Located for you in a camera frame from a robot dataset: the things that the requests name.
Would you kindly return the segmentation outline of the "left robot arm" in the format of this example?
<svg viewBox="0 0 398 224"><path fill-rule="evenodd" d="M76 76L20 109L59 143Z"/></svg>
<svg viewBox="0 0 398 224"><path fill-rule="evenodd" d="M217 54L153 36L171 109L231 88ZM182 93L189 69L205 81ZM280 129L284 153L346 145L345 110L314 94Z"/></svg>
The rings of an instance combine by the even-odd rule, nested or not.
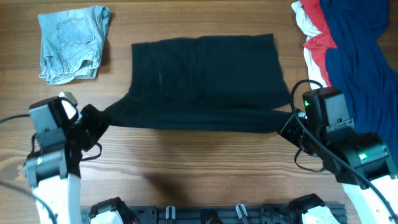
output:
<svg viewBox="0 0 398 224"><path fill-rule="evenodd" d="M70 92L47 98L29 107L34 124L32 142L39 145L23 165L35 197L41 223L83 223L80 163L82 153L99 146L109 124L93 105L77 109Z"/></svg>

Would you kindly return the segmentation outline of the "red garment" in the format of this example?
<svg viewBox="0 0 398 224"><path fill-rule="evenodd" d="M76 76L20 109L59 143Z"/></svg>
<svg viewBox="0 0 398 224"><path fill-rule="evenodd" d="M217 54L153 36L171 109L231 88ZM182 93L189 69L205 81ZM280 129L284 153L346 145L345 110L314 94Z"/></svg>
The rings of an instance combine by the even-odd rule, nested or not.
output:
<svg viewBox="0 0 398 224"><path fill-rule="evenodd" d="M331 36L329 26L326 22L323 10L320 7L320 0L300 0L304 6L304 10L309 16L315 27L322 33L308 41L312 50L315 62L321 69L322 76L328 87L331 87L329 74L326 69L326 51L328 49L336 49L337 46Z"/></svg>

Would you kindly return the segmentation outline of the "white garment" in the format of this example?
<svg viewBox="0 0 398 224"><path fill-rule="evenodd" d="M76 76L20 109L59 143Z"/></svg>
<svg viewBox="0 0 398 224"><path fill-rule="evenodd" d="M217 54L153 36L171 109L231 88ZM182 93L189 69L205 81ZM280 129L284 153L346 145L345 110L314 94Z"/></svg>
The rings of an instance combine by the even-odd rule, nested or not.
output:
<svg viewBox="0 0 398 224"><path fill-rule="evenodd" d="M306 36L306 42L303 45L303 56L305 63L307 65L308 79L318 82L322 87L328 87L325 79L322 76L322 72L318 64L315 62L315 57L313 56L312 50L308 41L312 40L315 36L321 34L315 25L310 20L309 16L304 10L304 6L300 1L295 1L291 4L291 8L295 13L295 20Z"/></svg>

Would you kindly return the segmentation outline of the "folded light denim shorts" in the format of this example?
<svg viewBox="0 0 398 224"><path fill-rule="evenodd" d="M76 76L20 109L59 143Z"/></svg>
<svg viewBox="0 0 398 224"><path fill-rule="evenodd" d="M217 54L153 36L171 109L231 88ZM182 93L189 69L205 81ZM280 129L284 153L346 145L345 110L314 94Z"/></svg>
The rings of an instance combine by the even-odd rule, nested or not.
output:
<svg viewBox="0 0 398 224"><path fill-rule="evenodd" d="M110 18L109 7L98 5L39 14L39 77L48 85L96 78Z"/></svg>

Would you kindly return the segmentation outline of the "black shorts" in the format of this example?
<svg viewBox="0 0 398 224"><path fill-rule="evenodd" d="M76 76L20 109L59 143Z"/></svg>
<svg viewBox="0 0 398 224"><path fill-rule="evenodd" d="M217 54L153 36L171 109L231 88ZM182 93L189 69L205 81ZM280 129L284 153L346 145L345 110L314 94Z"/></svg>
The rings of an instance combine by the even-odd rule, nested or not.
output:
<svg viewBox="0 0 398 224"><path fill-rule="evenodd" d="M132 82L113 126L271 133L290 101L272 34L132 45Z"/></svg>

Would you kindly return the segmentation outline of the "navy blue garment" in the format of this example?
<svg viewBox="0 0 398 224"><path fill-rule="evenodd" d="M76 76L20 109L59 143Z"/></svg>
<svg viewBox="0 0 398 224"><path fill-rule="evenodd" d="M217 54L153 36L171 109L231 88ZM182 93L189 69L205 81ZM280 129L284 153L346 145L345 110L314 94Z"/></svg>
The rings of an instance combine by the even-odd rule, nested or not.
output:
<svg viewBox="0 0 398 224"><path fill-rule="evenodd" d="M337 47L326 52L333 87L341 90L358 133L376 133L397 160L397 73L377 43L388 27L388 0L322 0Z"/></svg>

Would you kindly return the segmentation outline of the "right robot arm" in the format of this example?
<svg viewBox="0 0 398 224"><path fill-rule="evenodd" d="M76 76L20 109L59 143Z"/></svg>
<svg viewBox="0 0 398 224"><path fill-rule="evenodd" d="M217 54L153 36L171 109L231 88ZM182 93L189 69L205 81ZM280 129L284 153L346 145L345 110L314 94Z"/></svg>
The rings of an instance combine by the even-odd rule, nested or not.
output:
<svg viewBox="0 0 398 224"><path fill-rule="evenodd" d="M292 113L279 135L322 160L362 223L397 223L397 168L387 144L375 133L356 132L341 91L311 90L303 102L305 109Z"/></svg>

